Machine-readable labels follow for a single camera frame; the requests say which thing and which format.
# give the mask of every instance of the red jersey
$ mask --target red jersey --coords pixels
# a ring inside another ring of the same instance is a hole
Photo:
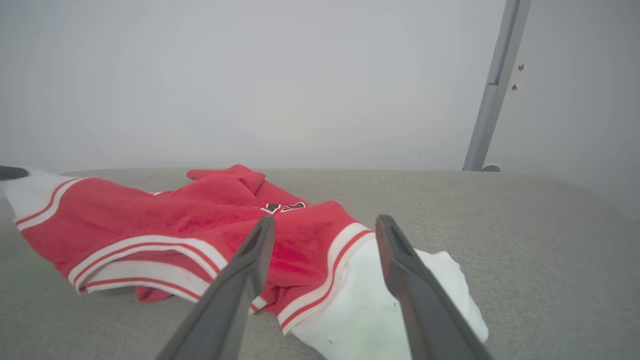
[[[336,202],[311,206],[242,165],[187,176],[195,181],[183,188],[146,193],[32,172],[7,181],[6,194],[22,235],[78,293],[138,286],[142,301],[197,301],[258,219],[274,215],[267,283],[251,310],[275,313],[284,332],[326,305],[374,236]]]

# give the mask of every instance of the white wall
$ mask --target white wall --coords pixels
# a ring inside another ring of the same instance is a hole
[[[485,165],[555,177],[640,220],[640,1],[534,0]]]
[[[461,169],[504,0],[0,4],[0,163]]]

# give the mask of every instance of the black object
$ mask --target black object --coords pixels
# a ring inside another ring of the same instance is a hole
[[[261,218],[158,360],[237,359],[249,304],[267,281],[275,236],[275,219]]]
[[[402,308],[412,358],[491,360],[393,218],[378,216],[376,237],[385,283]],[[264,289],[274,241],[275,219],[266,216],[258,221],[158,360],[237,359],[249,304]]]
[[[29,176],[26,169],[20,167],[2,167],[0,166],[0,180],[20,179]]]
[[[402,308],[414,359],[490,360],[467,321],[388,215],[376,220],[387,289]]]

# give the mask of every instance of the white fabric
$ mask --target white fabric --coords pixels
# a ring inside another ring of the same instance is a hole
[[[485,342],[489,331],[459,264],[446,252],[416,253]],[[340,282],[341,289],[327,307],[295,326],[292,333],[328,360],[411,359],[400,303],[385,286],[375,238],[349,259]]]
[[[16,220],[43,210],[51,201],[56,187],[65,181],[75,179],[69,176],[50,174],[34,168],[25,168],[29,176],[20,179],[0,181],[7,200],[13,208]]]

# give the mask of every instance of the metal pole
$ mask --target metal pole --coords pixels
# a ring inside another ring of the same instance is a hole
[[[493,130],[507,92],[511,71],[515,65],[530,6],[531,0],[507,0],[504,7],[504,15],[489,68],[487,84],[484,87],[476,126],[471,135],[467,158],[462,170],[482,170],[484,158],[489,149]]]

